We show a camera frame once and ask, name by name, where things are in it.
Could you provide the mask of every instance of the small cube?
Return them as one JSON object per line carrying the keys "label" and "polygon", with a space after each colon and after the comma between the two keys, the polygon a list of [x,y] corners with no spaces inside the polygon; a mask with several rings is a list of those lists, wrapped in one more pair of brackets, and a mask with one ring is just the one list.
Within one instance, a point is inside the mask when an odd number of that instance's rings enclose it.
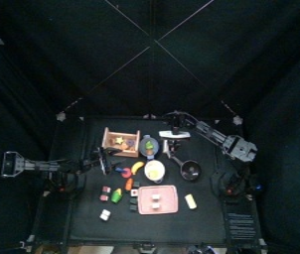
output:
{"label": "small cube", "polygon": [[134,189],[138,189],[139,187],[140,187],[139,182],[134,182],[134,184],[132,184],[132,188],[134,188]]}
{"label": "small cube", "polygon": [[130,210],[136,211],[136,205],[135,204],[130,204]]}
{"label": "small cube", "polygon": [[111,212],[104,209],[101,211],[100,219],[105,221],[108,219],[108,217],[109,217],[109,214],[111,214]]}
{"label": "small cube", "polygon": [[131,195],[131,196],[138,196],[138,190],[136,190],[136,189],[132,189],[131,192],[130,192],[130,195]]}
{"label": "small cube", "polygon": [[159,202],[152,202],[152,209],[158,209],[159,208]]}
{"label": "small cube", "polygon": [[108,201],[108,196],[109,196],[111,188],[109,187],[101,187],[101,193],[100,193],[100,201],[107,202]]}
{"label": "small cube", "polygon": [[132,203],[132,204],[136,204],[136,198],[135,197],[132,197],[131,199],[130,199],[130,203]]}
{"label": "small cube", "polygon": [[154,200],[159,200],[159,197],[160,197],[160,195],[152,194],[152,199],[154,199]]}

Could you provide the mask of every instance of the pink plate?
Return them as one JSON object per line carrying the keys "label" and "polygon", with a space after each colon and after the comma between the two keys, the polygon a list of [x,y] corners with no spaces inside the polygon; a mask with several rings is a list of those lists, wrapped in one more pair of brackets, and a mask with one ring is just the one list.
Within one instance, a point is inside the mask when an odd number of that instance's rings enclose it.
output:
{"label": "pink plate", "polygon": [[140,187],[138,190],[138,211],[140,214],[176,212],[176,188],[174,186]]}

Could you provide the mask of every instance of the green toy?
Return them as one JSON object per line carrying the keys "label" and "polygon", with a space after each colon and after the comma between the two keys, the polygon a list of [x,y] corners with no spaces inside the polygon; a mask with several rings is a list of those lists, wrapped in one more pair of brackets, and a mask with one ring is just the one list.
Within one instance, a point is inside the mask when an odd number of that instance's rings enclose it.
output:
{"label": "green toy", "polygon": [[116,189],[116,190],[112,192],[111,201],[112,201],[114,203],[118,203],[120,200],[122,200],[122,189]]}

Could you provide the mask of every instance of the orange toy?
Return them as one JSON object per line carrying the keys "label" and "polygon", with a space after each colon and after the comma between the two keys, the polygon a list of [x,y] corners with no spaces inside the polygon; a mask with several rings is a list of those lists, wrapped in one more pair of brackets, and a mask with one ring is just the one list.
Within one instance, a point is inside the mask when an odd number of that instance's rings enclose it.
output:
{"label": "orange toy", "polygon": [[132,184],[134,184],[134,180],[132,180],[132,179],[128,179],[128,180],[126,181],[126,184],[124,184],[124,190],[126,190],[126,191],[131,191],[131,189],[132,189]]}

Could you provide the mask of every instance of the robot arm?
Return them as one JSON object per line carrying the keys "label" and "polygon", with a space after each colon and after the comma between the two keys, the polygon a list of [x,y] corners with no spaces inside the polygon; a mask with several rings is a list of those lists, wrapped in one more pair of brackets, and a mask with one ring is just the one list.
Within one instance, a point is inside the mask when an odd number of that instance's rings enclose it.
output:
{"label": "robot arm", "polygon": [[197,133],[214,145],[217,145],[222,149],[223,154],[226,154],[231,159],[238,159],[245,163],[253,161],[257,148],[254,144],[245,141],[239,136],[226,136],[207,123],[199,121],[186,112],[174,111],[172,113],[166,114],[166,118],[167,117],[172,135],[179,133],[178,130],[182,127],[195,128]]}
{"label": "robot arm", "polygon": [[100,166],[104,175],[108,175],[114,165],[107,161],[107,155],[119,153],[120,150],[101,147],[92,151],[89,159],[83,161],[56,160],[32,161],[17,152],[4,152],[0,155],[0,178],[16,178],[24,171],[44,173],[76,174],[87,172],[91,167]]}

